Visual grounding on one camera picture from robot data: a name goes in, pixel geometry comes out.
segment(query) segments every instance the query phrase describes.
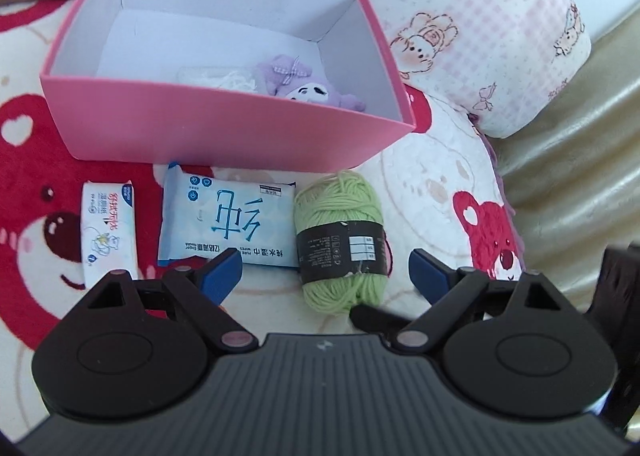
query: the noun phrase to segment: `striped black surface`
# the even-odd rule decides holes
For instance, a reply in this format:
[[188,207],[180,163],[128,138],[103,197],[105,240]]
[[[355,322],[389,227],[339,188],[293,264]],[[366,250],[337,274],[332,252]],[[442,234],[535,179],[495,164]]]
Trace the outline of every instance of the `striped black surface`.
[[596,417],[551,424],[468,406],[424,358],[374,335],[269,335],[223,357],[187,400],[148,419],[92,425],[54,416],[28,456],[614,456],[628,445]]

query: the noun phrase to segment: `gold fabric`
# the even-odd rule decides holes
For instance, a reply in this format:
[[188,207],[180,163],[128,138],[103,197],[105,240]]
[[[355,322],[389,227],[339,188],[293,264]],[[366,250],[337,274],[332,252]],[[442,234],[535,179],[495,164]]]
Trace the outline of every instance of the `gold fabric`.
[[[527,267],[585,311],[607,245],[640,240],[640,10],[524,129],[492,140]],[[636,413],[629,434],[640,436]]]

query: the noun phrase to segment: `blue and white wipe package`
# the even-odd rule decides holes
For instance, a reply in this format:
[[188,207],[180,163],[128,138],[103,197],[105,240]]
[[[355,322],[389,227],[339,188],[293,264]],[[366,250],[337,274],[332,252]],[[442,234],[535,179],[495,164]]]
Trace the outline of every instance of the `blue and white wipe package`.
[[237,248],[242,261],[298,266],[291,185],[222,181],[169,165],[164,178],[158,264],[212,259]]

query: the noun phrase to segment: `open pink box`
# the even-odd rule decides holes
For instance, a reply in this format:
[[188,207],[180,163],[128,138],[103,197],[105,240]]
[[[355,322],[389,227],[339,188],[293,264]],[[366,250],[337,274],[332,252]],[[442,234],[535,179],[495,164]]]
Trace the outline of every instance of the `open pink box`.
[[[185,67],[299,57],[364,113],[177,83]],[[83,160],[330,172],[411,132],[368,0],[77,0],[40,79]]]

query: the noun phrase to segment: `yarn label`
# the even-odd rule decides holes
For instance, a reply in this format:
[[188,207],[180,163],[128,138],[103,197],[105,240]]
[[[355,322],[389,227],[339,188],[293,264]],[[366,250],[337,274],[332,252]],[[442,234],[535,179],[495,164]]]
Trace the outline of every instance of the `yarn label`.
[[373,221],[340,221],[300,232],[302,284],[359,273],[386,275],[385,234]]

